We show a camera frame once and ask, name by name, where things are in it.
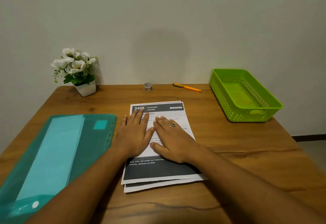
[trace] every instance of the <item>wood grain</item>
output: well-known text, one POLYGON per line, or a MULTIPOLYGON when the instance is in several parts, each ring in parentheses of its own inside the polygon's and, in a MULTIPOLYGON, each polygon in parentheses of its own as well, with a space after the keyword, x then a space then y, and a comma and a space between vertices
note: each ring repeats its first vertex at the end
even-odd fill
MULTIPOLYGON (((49 116, 113 113, 120 123, 131 104, 181 100, 198 143, 259 175, 326 215, 326 177, 275 120, 230 123, 208 84, 203 92, 154 85, 97 86, 81 97, 73 86, 58 87, 0 156, 0 184, 49 116)), ((92 223, 244 223, 236 206, 208 181, 123 193, 122 168, 108 187, 92 223)))

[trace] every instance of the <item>tape roll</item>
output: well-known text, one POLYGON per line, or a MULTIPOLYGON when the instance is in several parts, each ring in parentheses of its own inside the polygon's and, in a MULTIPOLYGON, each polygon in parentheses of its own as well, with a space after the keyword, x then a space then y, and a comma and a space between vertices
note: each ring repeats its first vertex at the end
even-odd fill
POLYGON ((145 84, 144 84, 144 91, 145 91, 145 92, 150 92, 150 91, 152 91, 152 84, 151 84, 151 83, 145 83, 145 84))

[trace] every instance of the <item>teal plastic folder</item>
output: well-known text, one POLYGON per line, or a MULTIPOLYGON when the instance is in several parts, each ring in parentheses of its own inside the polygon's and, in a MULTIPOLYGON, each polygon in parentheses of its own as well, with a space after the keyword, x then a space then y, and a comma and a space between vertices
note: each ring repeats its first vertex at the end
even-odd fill
POLYGON ((116 120, 51 116, 0 188, 0 223, 26 222, 82 174, 111 146, 116 120))

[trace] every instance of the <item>hand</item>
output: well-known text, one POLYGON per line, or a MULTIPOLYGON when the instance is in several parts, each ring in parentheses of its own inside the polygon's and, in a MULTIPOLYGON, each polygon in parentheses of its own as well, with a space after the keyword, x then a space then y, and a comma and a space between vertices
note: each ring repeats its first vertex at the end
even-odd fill
POLYGON ((153 124, 164 147, 153 142, 151 148, 166 159, 177 163, 189 162, 199 147, 195 140, 172 119, 156 117, 153 124))
POLYGON ((127 158, 139 156, 148 146, 155 131, 153 127, 146 131, 149 113, 141 120, 142 114, 142 110, 135 110, 130 117, 125 115, 115 137, 113 146, 122 148, 127 158))

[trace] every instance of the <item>person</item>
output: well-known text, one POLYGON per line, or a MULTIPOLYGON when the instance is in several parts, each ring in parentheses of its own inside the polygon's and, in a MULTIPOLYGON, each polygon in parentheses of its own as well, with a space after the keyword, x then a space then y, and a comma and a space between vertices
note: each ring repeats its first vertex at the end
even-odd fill
POLYGON ((151 143, 156 153, 177 163, 186 162, 197 167, 253 223, 326 223, 325 218, 311 207, 196 143, 174 120, 156 117, 153 127, 146 131, 149 113, 143 119, 141 117, 142 111, 124 116, 112 146, 27 223, 88 223, 118 169, 128 158, 144 151, 154 131, 164 145, 151 143))

